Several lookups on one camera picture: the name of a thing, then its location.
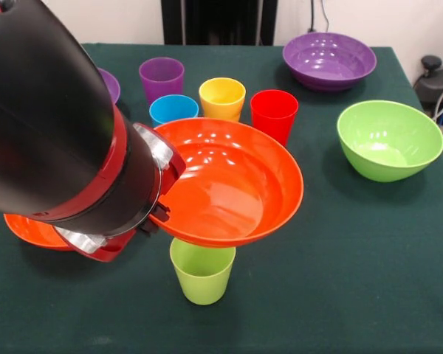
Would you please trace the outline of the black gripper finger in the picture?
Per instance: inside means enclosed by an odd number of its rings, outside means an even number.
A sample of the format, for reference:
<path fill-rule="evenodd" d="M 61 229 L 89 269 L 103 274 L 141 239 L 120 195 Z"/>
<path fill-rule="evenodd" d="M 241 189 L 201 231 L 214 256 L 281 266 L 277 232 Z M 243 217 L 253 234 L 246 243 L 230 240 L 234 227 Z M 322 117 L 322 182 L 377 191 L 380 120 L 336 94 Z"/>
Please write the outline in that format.
<path fill-rule="evenodd" d="M 159 231 L 158 225 L 156 225 L 150 218 L 146 218 L 140 223 L 138 229 L 145 235 L 152 235 Z"/>
<path fill-rule="evenodd" d="M 160 202 L 157 202 L 156 206 L 153 209 L 153 216 L 161 222 L 166 222 L 170 217 L 170 208 L 163 205 Z"/>

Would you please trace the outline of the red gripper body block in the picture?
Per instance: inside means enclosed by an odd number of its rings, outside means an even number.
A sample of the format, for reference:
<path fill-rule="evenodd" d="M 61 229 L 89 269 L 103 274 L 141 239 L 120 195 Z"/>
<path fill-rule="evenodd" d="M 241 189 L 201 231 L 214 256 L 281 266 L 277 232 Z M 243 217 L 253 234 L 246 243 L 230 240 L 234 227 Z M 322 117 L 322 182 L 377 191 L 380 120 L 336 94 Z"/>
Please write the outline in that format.
<path fill-rule="evenodd" d="M 137 213 L 135 221 L 131 221 L 129 226 L 123 228 L 123 231 L 117 232 L 114 235 L 88 235 L 75 232 L 73 234 L 73 249 L 75 251 L 99 262 L 111 262 L 128 245 L 133 236 L 140 232 L 138 225 L 146 218 L 150 218 L 156 225 L 161 222 L 153 216 L 153 209 L 157 202 L 162 203 L 160 198 L 166 195 L 182 176 L 182 173 L 185 171 L 185 163 L 176 152 L 159 154 L 154 158 L 154 161 L 157 166 L 159 186 L 156 196 L 150 197 L 151 208 L 148 211 Z"/>

